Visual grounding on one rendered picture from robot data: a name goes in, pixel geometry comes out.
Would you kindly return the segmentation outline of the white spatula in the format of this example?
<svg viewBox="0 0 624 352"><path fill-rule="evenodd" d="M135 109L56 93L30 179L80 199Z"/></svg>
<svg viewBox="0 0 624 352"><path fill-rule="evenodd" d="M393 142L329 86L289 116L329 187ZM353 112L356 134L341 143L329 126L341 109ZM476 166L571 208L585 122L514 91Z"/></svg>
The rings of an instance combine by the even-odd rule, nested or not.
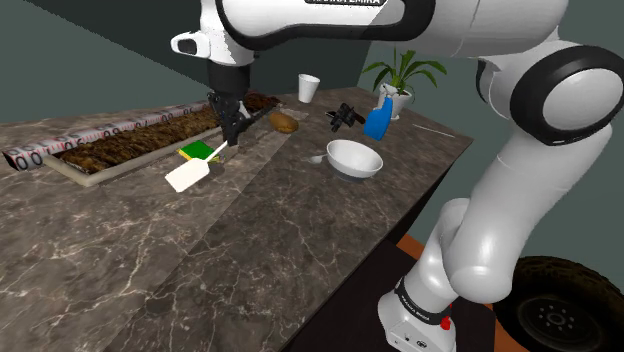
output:
<svg viewBox="0 0 624 352"><path fill-rule="evenodd" d="M192 158L165 175L166 181L173 189L180 193L190 186L206 177L210 173L209 161L228 146L228 142L223 142L216 150L205 159Z"/></svg>

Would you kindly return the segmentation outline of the black angular tool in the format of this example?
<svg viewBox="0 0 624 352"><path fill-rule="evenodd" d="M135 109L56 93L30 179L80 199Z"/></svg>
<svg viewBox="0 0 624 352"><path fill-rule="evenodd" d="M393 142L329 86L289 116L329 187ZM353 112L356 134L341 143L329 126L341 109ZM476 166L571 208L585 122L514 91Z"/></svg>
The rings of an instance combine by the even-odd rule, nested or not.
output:
<svg viewBox="0 0 624 352"><path fill-rule="evenodd" d="M363 116L346 103L342 103L336 111L327 111L326 116L330 119L332 132L337 132L343 124L352 127L355 122L360 124L366 122Z"/></svg>

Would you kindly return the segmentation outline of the brown bread loaf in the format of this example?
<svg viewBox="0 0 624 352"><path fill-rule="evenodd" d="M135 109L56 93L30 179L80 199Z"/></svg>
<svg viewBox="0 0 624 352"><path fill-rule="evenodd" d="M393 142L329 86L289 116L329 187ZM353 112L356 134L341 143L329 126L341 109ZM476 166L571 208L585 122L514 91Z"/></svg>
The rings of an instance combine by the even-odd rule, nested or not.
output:
<svg viewBox="0 0 624 352"><path fill-rule="evenodd" d="M292 116L282 112L272 112L269 122L273 129L283 134L290 134L299 128L299 123Z"/></svg>

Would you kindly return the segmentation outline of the green and yellow sponge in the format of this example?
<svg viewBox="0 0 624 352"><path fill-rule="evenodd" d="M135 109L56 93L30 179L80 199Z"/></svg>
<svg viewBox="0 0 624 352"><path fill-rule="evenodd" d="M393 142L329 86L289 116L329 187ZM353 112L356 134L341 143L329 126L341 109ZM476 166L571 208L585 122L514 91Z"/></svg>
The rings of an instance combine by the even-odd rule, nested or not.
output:
<svg viewBox="0 0 624 352"><path fill-rule="evenodd" d="M177 150L177 153L184 157L186 160L193 158L205 160L215 151L214 148L208 146L202 140L196 140L184 147Z"/></svg>

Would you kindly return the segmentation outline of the black tyre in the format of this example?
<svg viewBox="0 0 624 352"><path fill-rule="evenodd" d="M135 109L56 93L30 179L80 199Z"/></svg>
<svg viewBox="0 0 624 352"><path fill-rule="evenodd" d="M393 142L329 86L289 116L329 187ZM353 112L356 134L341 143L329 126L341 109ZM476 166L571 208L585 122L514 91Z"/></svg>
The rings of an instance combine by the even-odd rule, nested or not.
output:
<svg viewBox="0 0 624 352"><path fill-rule="evenodd" d="M529 352L624 352L624 293L570 260L519 259L511 293L493 310Z"/></svg>

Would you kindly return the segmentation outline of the white cup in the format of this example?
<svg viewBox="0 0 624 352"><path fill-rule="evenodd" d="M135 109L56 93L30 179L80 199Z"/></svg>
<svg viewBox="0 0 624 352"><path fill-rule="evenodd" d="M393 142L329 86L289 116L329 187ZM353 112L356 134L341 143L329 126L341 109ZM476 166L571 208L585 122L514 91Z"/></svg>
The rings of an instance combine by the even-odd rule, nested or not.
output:
<svg viewBox="0 0 624 352"><path fill-rule="evenodd" d="M320 84L316 76L300 73L298 75L298 100L302 103L310 103Z"/></svg>

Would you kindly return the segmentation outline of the thin white stick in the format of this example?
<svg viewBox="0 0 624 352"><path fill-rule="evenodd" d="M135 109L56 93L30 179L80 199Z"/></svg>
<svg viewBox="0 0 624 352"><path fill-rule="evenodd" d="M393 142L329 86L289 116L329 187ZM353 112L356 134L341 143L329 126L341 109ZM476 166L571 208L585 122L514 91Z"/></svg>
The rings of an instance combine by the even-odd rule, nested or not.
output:
<svg viewBox="0 0 624 352"><path fill-rule="evenodd" d="M432 128L428 128L428 127L425 127L425 126L421 126L421 125L418 125L418 124L412 124L412 126L418 128L418 129L424 130L424 131L436 133L436 134L443 135L443 136L446 136L446 137L449 137L449 138L456 138L456 136L454 136L452 134L449 134L449 133L446 133L446 132L442 132L442 131L438 131L438 130L435 130L435 129L432 129Z"/></svg>

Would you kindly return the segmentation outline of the white bowl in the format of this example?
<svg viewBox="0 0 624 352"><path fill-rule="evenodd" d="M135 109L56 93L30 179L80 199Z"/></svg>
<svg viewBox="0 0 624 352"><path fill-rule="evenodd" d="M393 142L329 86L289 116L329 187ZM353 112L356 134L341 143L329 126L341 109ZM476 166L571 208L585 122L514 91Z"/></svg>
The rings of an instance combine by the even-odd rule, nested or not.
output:
<svg viewBox="0 0 624 352"><path fill-rule="evenodd" d="M333 140L327 144L326 152L329 164L352 178L370 178L384 166L382 157L376 151L352 140Z"/></svg>

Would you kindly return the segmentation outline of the cream tray with brown filling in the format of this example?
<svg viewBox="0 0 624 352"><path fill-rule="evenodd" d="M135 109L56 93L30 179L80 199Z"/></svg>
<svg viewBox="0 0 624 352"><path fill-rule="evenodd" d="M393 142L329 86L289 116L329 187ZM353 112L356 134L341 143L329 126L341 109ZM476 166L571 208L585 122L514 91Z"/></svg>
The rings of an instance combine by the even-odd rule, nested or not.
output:
<svg viewBox="0 0 624 352"><path fill-rule="evenodd" d="M200 101L109 124L98 139L84 137L43 162L84 187L117 178L221 132L217 114Z"/></svg>

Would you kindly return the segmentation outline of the blue spray bottle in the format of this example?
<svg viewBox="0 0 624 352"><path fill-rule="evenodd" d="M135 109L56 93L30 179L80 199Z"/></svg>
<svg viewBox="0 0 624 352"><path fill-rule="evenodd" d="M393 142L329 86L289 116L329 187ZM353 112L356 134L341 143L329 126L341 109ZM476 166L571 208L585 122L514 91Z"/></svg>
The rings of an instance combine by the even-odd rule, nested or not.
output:
<svg viewBox="0 0 624 352"><path fill-rule="evenodd" d="M384 83L380 86L382 105L373 109L367 116L364 124L363 133L377 141L380 141L385 135L392 118L393 96L397 93L397 89Z"/></svg>

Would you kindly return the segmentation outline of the green plant in white pot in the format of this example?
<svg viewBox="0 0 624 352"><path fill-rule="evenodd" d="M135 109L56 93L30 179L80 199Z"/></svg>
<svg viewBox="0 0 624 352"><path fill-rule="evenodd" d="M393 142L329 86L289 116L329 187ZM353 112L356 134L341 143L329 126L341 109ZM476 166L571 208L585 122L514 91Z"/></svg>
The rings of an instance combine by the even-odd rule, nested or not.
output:
<svg viewBox="0 0 624 352"><path fill-rule="evenodd" d="M444 65L435 60L416 60L416 52L407 50L399 53L397 48L393 49L393 61L386 63L377 61L366 66L361 73L368 73L378 70L373 82L372 91L379 93L378 108L385 102L386 98L392 100L391 120L398 120L400 113L409 101L414 101L414 88L409 84L409 80L415 76L423 76L435 87L438 87L437 79L433 71L447 75L448 71Z"/></svg>

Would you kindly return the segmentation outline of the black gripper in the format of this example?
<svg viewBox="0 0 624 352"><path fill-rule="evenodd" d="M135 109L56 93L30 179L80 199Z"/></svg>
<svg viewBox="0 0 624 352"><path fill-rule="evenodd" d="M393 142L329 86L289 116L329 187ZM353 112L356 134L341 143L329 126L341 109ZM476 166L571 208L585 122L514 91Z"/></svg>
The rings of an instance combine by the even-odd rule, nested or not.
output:
<svg viewBox="0 0 624 352"><path fill-rule="evenodd" d="M220 119L223 141L230 147L237 144L239 135L254 122L243 100L250 86L251 65L227 66L207 62L211 92L208 101Z"/></svg>

